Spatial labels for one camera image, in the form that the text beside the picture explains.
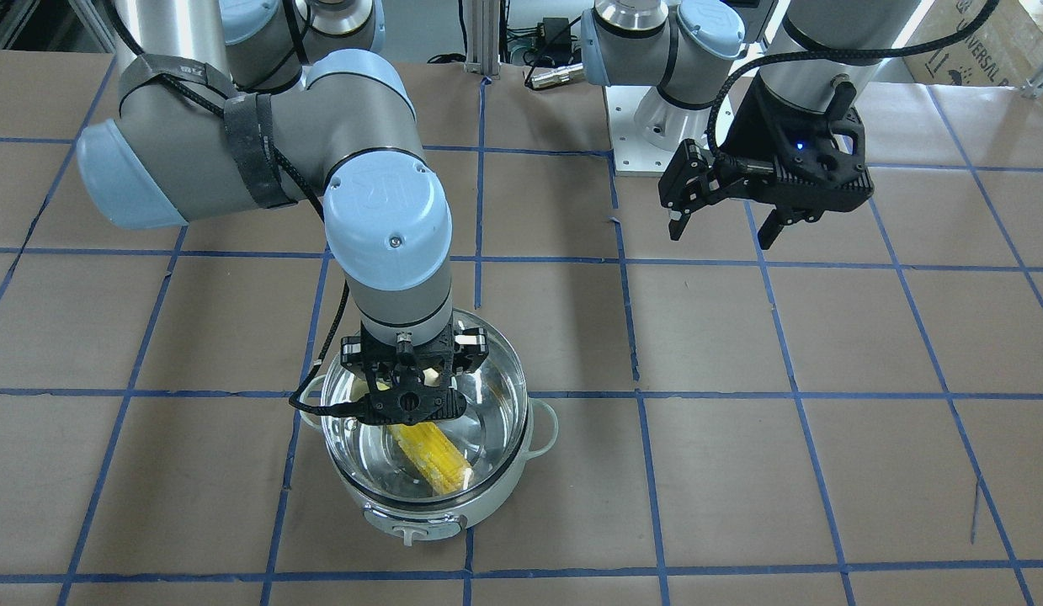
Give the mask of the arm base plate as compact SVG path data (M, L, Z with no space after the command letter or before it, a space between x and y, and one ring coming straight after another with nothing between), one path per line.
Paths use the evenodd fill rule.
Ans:
M679 142L687 138L707 147L710 110L672 106L653 86L609 86L604 91L618 175L663 175Z

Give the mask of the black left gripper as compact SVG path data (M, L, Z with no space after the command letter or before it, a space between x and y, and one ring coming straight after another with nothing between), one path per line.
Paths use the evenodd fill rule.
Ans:
M739 157L703 148L694 139L676 146L668 168L659 178L660 204L668 210L668 237L677 242L688 225L692 212L715 203L712 194L718 169L732 170ZM787 226L805 219L805 211L774 207L757 231L760 249L767 252Z

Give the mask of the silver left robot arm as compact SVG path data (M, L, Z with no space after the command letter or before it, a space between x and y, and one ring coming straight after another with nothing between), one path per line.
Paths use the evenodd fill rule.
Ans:
M642 119L673 151L658 185L668 234L679 239L694 214L724 199L772 208L757 234L763 249L797 222L857 210L874 195L857 96L879 62L851 51L888 50L913 1L793 1L729 130L714 122L748 27L722 1L597 1L580 16L580 50L593 84L645 86L661 110L707 119L670 127Z

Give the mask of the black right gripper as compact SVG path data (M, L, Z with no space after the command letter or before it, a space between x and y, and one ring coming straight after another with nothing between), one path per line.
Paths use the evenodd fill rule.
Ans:
M410 334L403 332L393 340L381 341L367 326L343 339L341 367L371 382L396 384L403 375L416 375L432 369L440 379L472 373L489 357L489 334L484 328L445 326L432 340L414 345Z

